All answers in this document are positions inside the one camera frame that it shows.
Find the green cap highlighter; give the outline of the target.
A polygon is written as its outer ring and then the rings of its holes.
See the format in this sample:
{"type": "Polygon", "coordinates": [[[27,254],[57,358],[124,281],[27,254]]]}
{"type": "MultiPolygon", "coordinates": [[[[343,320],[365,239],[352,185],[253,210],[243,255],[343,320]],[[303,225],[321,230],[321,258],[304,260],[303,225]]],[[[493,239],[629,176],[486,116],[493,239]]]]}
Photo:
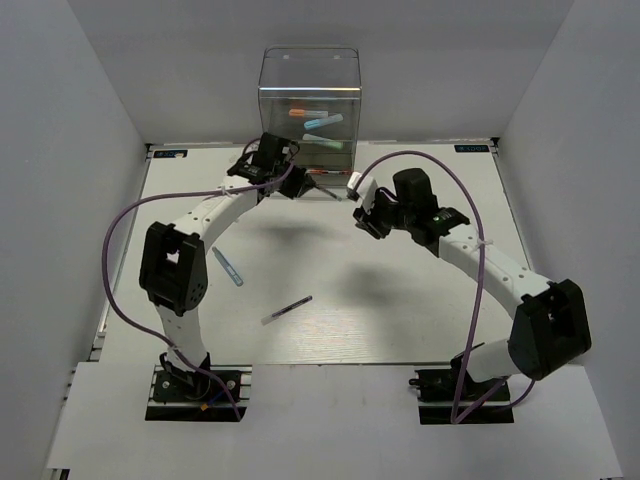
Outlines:
{"type": "Polygon", "coordinates": [[[322,146],[332,150],[342,150],[344,147],[344,143],[342,141],[333,140],[333,139],[329,139],[329,138],[325,138],[325,137],[321,137],[321,136],[317,136],[309,133],[305,133],[302,136],[302,140],[309,144],[322,146]]]}

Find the blue cap highlighter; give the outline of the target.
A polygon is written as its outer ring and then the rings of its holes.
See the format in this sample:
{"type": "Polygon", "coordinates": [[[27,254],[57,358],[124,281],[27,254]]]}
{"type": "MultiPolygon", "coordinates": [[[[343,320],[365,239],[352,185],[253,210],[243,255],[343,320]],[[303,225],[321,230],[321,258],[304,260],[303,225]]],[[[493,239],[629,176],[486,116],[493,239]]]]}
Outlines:
{"type": "Polygon", "coordinates": [[[307,131],[309,131],[309,130],[318,129],[324,126],[340,123],[343,120],[344,120],[344,116],[342,114],[334,114],[334,115],[329,115],[322,118],[308,120],[303,124],[303,126],[307,131]]]}

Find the orange cap highlighter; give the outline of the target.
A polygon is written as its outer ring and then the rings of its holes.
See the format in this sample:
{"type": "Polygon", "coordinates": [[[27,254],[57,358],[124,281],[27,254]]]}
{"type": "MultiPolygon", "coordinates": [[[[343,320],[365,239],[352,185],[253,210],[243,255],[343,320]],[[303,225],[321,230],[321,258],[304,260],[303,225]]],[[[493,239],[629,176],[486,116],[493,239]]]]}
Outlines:
{"type": "Polygon", "coordinates": [[[288,115],[294,118],[308,118],[308,119],[320,119],[327,118],[329,113],[324,110],[308,110],[292,108],[289,110],[288,115]]]}

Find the light blue gel pen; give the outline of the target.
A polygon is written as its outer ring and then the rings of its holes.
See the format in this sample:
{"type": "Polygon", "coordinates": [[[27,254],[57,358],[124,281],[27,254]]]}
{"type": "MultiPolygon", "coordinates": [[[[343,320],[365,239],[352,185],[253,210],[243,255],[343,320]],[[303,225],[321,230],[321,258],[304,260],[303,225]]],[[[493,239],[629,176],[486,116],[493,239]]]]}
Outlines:
{"type": "Polygon", "coordinates": [[[233,265],[227,260],[224,254],[217,248],[212,248],[212,253],[221,267],[224,269],[226,274],[229,276],[231,281],[237,287],[242,287],[244,285],[244,280],[239,272],[233,267],[233,265]]]}

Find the red gel pen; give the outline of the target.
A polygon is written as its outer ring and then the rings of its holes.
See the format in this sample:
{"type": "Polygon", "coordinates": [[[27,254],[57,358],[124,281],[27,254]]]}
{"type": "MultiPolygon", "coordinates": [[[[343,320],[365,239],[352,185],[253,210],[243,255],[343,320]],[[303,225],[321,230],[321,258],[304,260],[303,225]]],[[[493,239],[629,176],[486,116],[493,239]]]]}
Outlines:
{"type": "Polygon", "coordinates": [[[349,170],[324,170],[324,169],[309,169],[307,173],[311,175],[333,175],[333,176],[346,176],[351,175],[349,170]]]}

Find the green gel pen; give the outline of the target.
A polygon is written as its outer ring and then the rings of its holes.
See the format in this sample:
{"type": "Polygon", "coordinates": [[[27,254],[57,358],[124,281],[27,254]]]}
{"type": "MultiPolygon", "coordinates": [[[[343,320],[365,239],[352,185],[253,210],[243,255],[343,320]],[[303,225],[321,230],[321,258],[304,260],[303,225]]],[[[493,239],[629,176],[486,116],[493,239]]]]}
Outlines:
{"type": "Polygon", "coordinates": [[[324,195],[327,195],[328,197],[330,197],[333,200],[336,200],[336,201],[339,201],[339,202],[341,202],[343,200],[342,197],[340,197],[338,194],[332,192],[331,190],[329,190],[329,189],[327,189],[327,188],[325,188],[323,186],[315,185],[314,189],[318,190],[319,192],[321,192],[324,195]]]}

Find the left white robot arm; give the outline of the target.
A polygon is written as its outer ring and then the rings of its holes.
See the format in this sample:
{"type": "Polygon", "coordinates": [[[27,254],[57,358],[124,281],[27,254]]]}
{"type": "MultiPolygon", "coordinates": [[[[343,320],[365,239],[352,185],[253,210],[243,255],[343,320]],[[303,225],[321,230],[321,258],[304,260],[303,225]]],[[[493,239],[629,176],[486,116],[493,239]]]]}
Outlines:
{"type": "Polygon", "coordinates": [[[161,365],[188,398],[202,398],[211,387],[198,315],[209,285],[207,253],[225,230],[273,193],[296,199],[315,187],[306,169],[294,164],[299,151],[294,140],[263,134],[258,148],[227,170],[218,193],[174,222],[147,229],[139,284],[170,341],[161,365]]]}

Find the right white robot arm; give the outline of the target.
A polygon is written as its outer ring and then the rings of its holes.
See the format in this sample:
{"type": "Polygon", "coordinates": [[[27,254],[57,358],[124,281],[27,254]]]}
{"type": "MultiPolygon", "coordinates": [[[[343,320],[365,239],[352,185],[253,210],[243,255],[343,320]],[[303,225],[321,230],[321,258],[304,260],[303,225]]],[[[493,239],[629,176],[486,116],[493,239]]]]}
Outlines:
{"type": "Polygon", "coordinates": [[[389,191],[370,176],[351,175],[347,196],[359,204],[357,227],[376,239],[393,230],[409,233],[416,244],[475,280],[513,322],[507,338],[452,360],[451,384],[459,396],[475,398],[488,381],[514,374],[540,381],[591,349],[584,295],[575,282],[553,282],[481,241],[465,215],[439,206],[423,170],[402,170],[393,182],[389,191]]]}

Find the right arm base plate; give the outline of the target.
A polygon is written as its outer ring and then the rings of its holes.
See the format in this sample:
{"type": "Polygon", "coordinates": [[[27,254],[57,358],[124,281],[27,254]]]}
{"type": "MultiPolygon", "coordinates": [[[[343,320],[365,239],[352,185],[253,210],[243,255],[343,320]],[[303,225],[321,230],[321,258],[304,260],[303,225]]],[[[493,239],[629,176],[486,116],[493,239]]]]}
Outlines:
{"type": "MultiPolygon", "coordinates": [[[[451,369],[430,368],[415,370],[408,380],[409,388],[417,395],[420,424],[450,425],[458,375],[451,369]]],[[[492,395],[462,419],[466,425],[512,424],[514,416],[511,394],[504,380],[494,379],[474,383],[465,379],[456,416],[481,399],[488,392],[492,395]]]]}

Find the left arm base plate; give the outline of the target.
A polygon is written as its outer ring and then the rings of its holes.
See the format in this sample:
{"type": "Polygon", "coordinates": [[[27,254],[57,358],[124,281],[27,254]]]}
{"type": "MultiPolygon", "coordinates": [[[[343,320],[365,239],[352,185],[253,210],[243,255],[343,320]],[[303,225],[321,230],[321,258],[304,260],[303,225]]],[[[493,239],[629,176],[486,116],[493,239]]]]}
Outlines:
{"type": "Polygon", "coordinates": [[[252,367],[223,365],[214,370],[226,384],[240,417],[229,402],[222,387],[207,380],[204,390],[197,393],[156,365],[149,389],[146,421],[229,423],[244,417],[251,393],[252,367]]]}

